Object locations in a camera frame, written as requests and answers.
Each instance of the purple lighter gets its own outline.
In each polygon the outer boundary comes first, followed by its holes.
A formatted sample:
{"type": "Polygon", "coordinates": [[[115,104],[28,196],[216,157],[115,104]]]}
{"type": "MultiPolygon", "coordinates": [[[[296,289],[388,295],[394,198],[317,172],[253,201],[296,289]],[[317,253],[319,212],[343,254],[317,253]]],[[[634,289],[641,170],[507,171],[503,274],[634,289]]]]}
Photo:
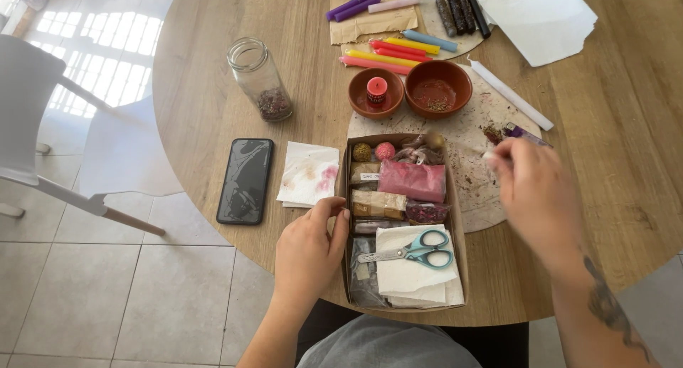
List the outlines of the purple lighter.
{"type": "Polygon", "coordinates": [[[508,124],[503,128],[503,134],[508,136],[508,137],[524,137],[536,145],[541,145],[541,146],[545,145],[545,146],[550,146],[552,148],[552,145],[550,145],[547,142],[543,141],[542,139],[532,135],[531,133],[525,131],[524,129],[518,127],[517,125],[513,124],[512,122],[508,122],[508,124]]]}

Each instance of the terracotta bowl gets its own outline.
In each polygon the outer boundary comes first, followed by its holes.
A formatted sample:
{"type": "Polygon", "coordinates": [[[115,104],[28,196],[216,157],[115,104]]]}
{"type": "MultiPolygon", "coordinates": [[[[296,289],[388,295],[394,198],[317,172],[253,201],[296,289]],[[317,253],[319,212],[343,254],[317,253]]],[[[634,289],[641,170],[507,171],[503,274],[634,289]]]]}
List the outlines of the terracotta bowl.
{"type": "Polygon", "coordinates": [[[403,81],[394,73],[381,68],[363,69],[348,84],[348,102],[354,111],[373,120],[385,119],[393,114],[403,101],[403,81]],[[367,83],[373,77],[387,80],[387,100],[381,107],[368,105],[367,83]]]}
{"type": "Polygon", "coordinates": [[[433,59],[421,62],[406,77],[406,101],[415,113],[425,119],[453,116],[471,97],[472,81],[464,69],[450,61],[433,59]]]}

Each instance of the hand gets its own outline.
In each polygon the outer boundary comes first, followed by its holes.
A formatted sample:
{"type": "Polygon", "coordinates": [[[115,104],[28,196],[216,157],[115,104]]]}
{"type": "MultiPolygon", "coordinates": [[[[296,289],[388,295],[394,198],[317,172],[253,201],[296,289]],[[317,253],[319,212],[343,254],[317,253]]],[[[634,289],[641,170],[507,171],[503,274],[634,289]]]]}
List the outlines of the hand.
{"type": "Polygon", "coordinates": [[[274,299],[313,307],[342,261],[350,216],[345,202],[342,197],[323,198],[282,231],[275,250],[274,299]],[[335,216],[330,236],[327,220],[335,216]]]}
{"type": "Polygon", "coordinates": [[[557,153],[508,138],[494,154],[488,164],[498,176],[508,221],[542,263],[550,269],[567,252],[580,251],[581,213],[557,153]]]}

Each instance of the tattoo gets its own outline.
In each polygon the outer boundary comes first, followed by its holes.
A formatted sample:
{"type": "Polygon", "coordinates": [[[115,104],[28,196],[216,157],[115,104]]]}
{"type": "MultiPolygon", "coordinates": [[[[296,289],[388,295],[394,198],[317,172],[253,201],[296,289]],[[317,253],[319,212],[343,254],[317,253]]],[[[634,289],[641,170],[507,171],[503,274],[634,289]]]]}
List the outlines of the tattoo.
{"type": "Polygon", "coordinates": [[[641,341],[633,340],[633,328],[630,321],[626,317],[626,313],[617,302],[617,299],[609,290],[607,282],[600,275],[600,272],[593,265],[593,261],[586,256],[583,258],[583,264],[588,272],[595,279],[595,288],[591,291],[590,300],[588,302],[588,309],[598,318],[607,328],[621,332],[624,337],[622,342],[629,348],[638,348],[643,351],[645,360],[650,362],[650,355],[647,353],[647,348],[641,341]]]}

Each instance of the scissors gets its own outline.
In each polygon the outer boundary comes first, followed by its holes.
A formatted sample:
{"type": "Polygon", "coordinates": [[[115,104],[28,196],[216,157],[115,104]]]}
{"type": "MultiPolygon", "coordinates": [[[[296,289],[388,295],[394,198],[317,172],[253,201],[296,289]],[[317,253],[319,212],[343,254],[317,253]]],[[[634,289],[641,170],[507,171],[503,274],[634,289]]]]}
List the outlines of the scissors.
{"type": "Polygon", "coordinates": [[[451,265],[451,263],[453,262],[453,252],[451,252],[448,249],[442,249],[442,247],[446,244],[448,244],[448,236],[445,233],[436,229],[430,229],[424,231],[412,243],[409,243],[403,248],[387,250],[384,252],[361,254],[358,256],[358,262],[371,263],[373,261],[408,259],[412,261],[417,261],[418,263],[421,263],[423,266],[427,266],[432,269],[443,269],[451,265]],[[426,244],[424,241],[425,236],[430,233],[439,233],[440,236],[443,238],[443,241],[434,245],[426,244]],[[446,263],[442,266],[435,266],[429,261],[430,255],[438,253],[443,253],[448,256],[448,261],[446,261],[446,263]]]}

